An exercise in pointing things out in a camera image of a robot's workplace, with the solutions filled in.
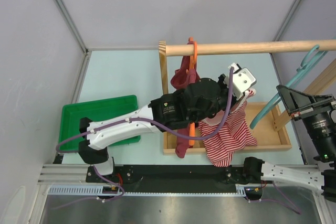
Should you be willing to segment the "maroon tank top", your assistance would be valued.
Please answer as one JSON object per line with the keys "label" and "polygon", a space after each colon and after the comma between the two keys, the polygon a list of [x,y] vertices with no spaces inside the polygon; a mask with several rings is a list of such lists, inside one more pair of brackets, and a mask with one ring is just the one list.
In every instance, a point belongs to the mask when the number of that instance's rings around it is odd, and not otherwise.
{"label": "maroon tank top", "polygon": [[[175,71],[171,79],[171,85],[176,89],[185,89],[190,83],[195,83],[200,79],[193,57],[183,56],[181,66]],[[184,158],[187,150],[194,147],[194,141],[182,137],[176,138],[175,153],[177,157]]]}

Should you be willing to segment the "red white striped tank top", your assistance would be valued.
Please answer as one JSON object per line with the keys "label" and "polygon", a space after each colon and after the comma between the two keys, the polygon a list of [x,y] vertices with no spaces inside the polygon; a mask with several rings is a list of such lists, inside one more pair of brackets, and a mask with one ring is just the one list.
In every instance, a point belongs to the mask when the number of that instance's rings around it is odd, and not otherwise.
{"label": "red white striped tank top", "polygon": [[216,167],[228,167],[233,154],[246,146],[256,146],[257,140],[252,135],[246,122],[247,99],[255,96],[256,90],[245,91],[243,103],[230,113],[218,133],[203,141],[209,161]]}

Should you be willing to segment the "teal plastic hanger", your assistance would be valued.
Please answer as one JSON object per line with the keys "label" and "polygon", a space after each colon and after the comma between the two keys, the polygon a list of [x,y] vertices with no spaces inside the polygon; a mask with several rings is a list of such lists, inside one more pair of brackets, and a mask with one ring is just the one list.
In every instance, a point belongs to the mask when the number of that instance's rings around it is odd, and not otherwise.
{"label": "teal plastic hanger", "polygon": [[297,92],[295,87],[306,77],[306,75],[323,59],[323,57],[332,51],[332,49],[322,49],[322,44],[314,45],[302,59],[300,66],[296,70],[296,74],[285,84],[276,86],[277,93],[269,102],[261,109],[261,111],[252,119],[249,128],[254,129],[257,124],[268,114],[279,102],[282,102],[289,111],[297,111],[295,108],[297,103],[291,95],[290,91]]}

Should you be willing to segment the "orange plastic hanger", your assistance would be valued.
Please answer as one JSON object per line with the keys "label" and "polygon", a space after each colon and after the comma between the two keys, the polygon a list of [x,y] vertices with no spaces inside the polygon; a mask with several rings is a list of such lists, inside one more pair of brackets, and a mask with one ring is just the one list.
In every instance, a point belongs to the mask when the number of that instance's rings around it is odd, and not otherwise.
{"label": "orange plastic hanger", "polygon": [[[191,83],[195,83],[195,81],[197,79],[197,74],[196,74],[196,70],[195,70],[195,65],[197,64],[197,42],[194,40],[193,37],[190,37],[188,39],[188,44],[193,45],[193,47],[194,47],[193,54],[190,55],[190,62],[189,62],[189,67],[188,67],[188,71],[187,71],[189,84],[191,84]],[[189,135],[190,135],[190,137],[195,136],[195,124],[194,123],[190,123]]]}

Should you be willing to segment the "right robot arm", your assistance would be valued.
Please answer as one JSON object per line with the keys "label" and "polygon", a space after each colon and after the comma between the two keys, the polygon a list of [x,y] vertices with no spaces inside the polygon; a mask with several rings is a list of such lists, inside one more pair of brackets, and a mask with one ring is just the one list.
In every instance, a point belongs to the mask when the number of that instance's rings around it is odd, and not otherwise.
{"label": "right robot arm", "polygon": [[294,121],[301,121],[312,141],[319,163],[329,166],[314,172],[297,170],[263,161],[256,157],[244,160],[243,179],[249,183],[270,181],[289,183],[321,194],[335,202],[335,97],[331,94],[313,95],[283,86],[277,86],[286,112]]}

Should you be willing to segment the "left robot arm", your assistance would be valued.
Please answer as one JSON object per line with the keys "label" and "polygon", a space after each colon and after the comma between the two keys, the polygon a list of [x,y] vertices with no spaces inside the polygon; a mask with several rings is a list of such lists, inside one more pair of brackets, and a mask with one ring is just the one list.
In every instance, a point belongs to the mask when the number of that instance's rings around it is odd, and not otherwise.
{"label": "left robot arm", "polygon": [[[203,141],[213,137],[224,125],[230,110],[249,94],[239,89],[236,76],[221,75],[218,81],[201,78],[186,88],[164,94],[148,105],[105,121],[80,120],[83,141],[79,143],[79,155],[89,165],[97,167],[98,176],[105,182],[115,178],[114,160],[108,154],[108,146],[127,138],[146,133],[171,132],[187,140]],[[218,127],[204,137],[184,136],[177,131],[191,123],[214,118],[220,111],[224,115]]]}

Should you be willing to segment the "wooden clothes rack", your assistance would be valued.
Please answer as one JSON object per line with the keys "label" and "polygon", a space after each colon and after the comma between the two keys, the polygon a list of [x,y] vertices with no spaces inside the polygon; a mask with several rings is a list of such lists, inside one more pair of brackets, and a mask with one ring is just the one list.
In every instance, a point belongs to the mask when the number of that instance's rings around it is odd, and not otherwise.
{"label": "wooden clothes rack", "polygon": [[[190,40],[187,62],[181,64],[171,80],[167,76],[167,57],[181,56],[179,47],[167,46],[166,42],[159,42],[159,61],[161,68],[162,89],[168,93],[168,85],[184,87],[191,81],[187,73],[189,69],[196,69],[197,56],[257,53],[257,52],[307,52],[302,60],[298,73],[288,82],[287,86],[294,88],[308,72],[328,52],[335,50],[335,40],[314,41],[276,41],[252,44],[197,44]],[[163,134],[164,154],[176,154],[184,158],[186,154],[205,153],[212,161],[225,160],[236,151],[282,151],[292,148],[286,124],[291,116],[279,111],[280,95],[275,95],[268,103],[239,102],[224,125],[208,140],[194,141],[178,138],[172,133]]]}

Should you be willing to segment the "green plastic tray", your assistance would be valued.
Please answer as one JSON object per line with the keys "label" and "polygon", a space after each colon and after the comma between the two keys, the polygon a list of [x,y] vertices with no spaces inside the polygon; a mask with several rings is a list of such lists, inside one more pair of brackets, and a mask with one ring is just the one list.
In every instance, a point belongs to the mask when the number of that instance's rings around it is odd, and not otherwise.
{"label": "green plastic tray", "polygon": [[104,121],[138,109],[136,95],[65,105],[62,109],[59,142],[80,134],[80,120]]}

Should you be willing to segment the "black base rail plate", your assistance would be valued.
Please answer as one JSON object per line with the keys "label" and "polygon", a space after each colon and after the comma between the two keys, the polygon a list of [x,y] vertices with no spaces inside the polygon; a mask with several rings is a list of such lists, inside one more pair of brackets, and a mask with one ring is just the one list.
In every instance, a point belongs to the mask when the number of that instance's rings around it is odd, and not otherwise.
{"label": "black base rail plate", "polygon": [[264,187],[259,178],[245,175],[241,166],[215,167],[210,165],[122,165],[116,166],[104,178],[121,183],[123,188],[178,188],[213,192],[232,185]]}

